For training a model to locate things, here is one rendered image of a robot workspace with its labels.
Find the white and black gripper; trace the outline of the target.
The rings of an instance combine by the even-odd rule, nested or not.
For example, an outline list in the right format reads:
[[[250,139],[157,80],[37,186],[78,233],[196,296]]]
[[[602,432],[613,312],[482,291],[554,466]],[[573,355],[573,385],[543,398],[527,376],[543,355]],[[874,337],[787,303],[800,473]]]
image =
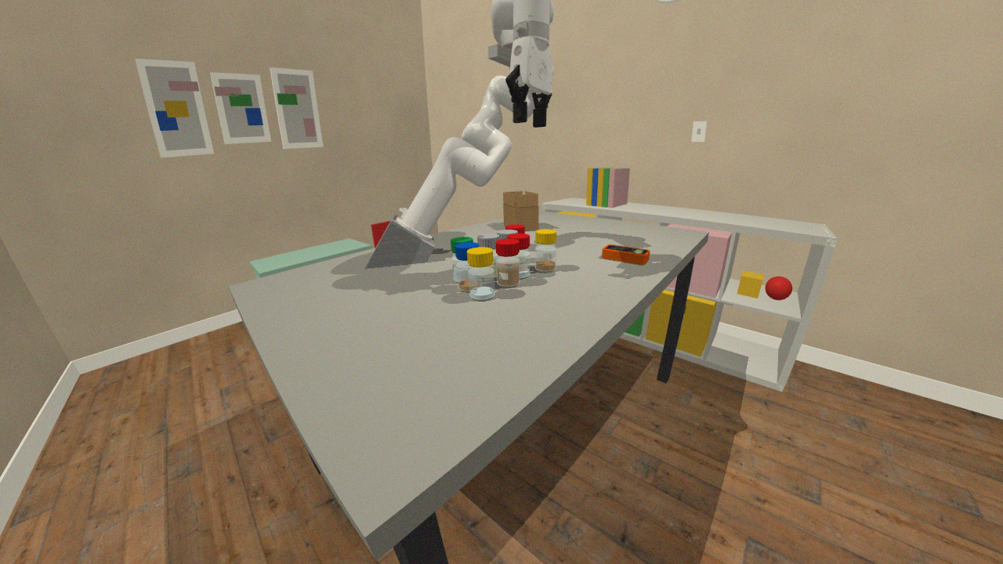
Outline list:
[[[533,109],[533,126],[547,126],[547,108],[552,96],[549,40],[536,35],[517,37],[512,44],[511,74],[506,76],[505,81],[514,103],[513,124],[527,122],[527,101],[524,100],[528,95],[533,96],[536,107]],[[538,99],[541,99],[540,103]]]

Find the orange digital multimeter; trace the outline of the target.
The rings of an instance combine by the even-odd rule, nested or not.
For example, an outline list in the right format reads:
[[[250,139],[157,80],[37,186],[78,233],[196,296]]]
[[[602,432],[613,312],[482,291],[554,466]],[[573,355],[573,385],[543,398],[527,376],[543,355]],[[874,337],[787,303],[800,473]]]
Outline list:
[[[623,248],[617,248],[623,247]],[[617,245],[607,245],[603,248],[602,258],[620,262],[629,262],[639,265],[646,265],[649,261],[650,250],[640,248],[630,248]]]

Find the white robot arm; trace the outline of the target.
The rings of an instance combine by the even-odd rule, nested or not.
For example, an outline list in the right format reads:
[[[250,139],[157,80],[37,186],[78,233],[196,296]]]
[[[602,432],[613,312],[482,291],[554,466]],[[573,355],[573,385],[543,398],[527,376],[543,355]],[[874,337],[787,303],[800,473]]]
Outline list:
[[[492,35],[498,44],[488,46],[488,59],[511,69],[512,44],[517,37],[536,35],[549,40],[554,20],[551,0],[492,0]],[[513,29],[513,30],[501,30]],[[494,76],[487,87],[480,112],[465,127],[461,138],[444,143],[429,176],[409,208],[399,208],[396,221],[412,234],[431,240],[430,232],[456,191],[463,176],[476,186],[486,186],[511,151],[511,139],[499,132],[501,108],[513,112],[506,76]],[[478,150],[479,149],[479,150]]]

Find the brown cardboard box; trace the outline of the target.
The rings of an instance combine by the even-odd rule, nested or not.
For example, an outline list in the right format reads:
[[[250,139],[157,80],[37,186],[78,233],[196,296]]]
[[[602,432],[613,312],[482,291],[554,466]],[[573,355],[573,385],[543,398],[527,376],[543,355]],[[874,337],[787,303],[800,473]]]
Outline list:
[[[538,193],[504,192],[504,227],[513,224],[524,225],[524,231],[538,230]]]

